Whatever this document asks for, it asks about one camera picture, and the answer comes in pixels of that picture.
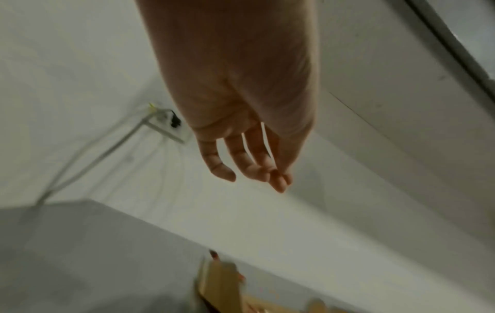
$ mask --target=power outlet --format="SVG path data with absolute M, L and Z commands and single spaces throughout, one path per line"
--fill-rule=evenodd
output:
M 174 114 L 172 112 L 167 112 L 163 115 L 160 114 L 151 118 L 146 125 L 162 135 L 167 136 L 178 143 L 184 144 L 191 138 L 192 130 L 183 119 L 181 119 L 179 125 L 176 122 L 174 123 L 172 120 L 173 116 Z

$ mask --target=hand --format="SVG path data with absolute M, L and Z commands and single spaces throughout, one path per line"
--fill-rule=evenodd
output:
M 284 192 L 315 121 L 319 56 L 312 0 L 138 5 L 164 80 L 210 171 L 236 179 L 218 154 L 217 140 L 224 139 L 246 177 Z

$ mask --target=outlet box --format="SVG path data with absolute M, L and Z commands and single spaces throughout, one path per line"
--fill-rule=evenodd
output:
M 180 119 L 182 122 L 179 126 L 172 127 L 172 117 L 173 113 L 167 112 L 167 114 L 163 116 L 151 118 L 146 125 L 162 135 L 167 136 L 178 143 L 184 144 L 191 138 L 192 129 L 186 124 L 184 119 Z

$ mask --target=pinky finger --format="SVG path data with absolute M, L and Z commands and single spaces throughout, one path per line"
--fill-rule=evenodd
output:
M 201 156 L 203 157 L 206 166 L 210 172 L 218 178 L 228 180 L 229 182 L 236 181 L 236 174 L 227 165 L 222 162 L 218 154 L 216 141 L 198 140 L 197 145 L 200 148 Z

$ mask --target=power cord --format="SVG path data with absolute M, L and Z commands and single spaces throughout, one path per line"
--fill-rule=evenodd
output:
M 81 153 L 77 153 L 61 170 L 60 173 L 58 173 L 57 176 L 50 182 L 49 186 L 46 188 L 46 190 L 41 194 L 41 196 L 36 200 L 35 206 L 42 206 L 45 201 L 53 196 L 55 193 L 61 191 L 62 189 L 68 187 L 69 185 L 75 183 L 78 181 L 81 177 L 83 177 L 86 173 L 88 173 L 90 170 L 92 170 L 95 166 L 97 166 L 99 163 L 101 163 L 104 159 L 106 159 L 109 155 L 111 155 L 115 150 L 117 150 L 120 146 L 122 146 L 129 138 L 131 138 L 143 125 L 148 125 L 149 121 L 153 117 L 167 117 L 167 113 L 171 112 L 173 114 L 172 116 L 172 121 L 171 121 L 171 126 L 174 128 L 177 128 L 181 125 L 182 121 L 180 118 L 175 114 L 175 112 L 171 109 L 158 109 L 152 106 L 152 108 L 155 109 L 154 112 L 148 114 L 146 117 L 141 119 L 141 121 L 134 126 L 133 129 L 131 129 L 126 135 L 124 135 L 118 142 L 116 142 L 113 146 L 111 146 L 109 149 L 107 149 L 105 152 L 100 154 L 94 161 L 89 163 L 86 167 L 84 167 L 82 170 L 74 174 L 72 177 L 68 178 L 64 182 L 61 182 L 60 184 L 57 185 L 58 181 L 61 179 L 62 175 L 69 169 L 69 167 L 80 157 Z

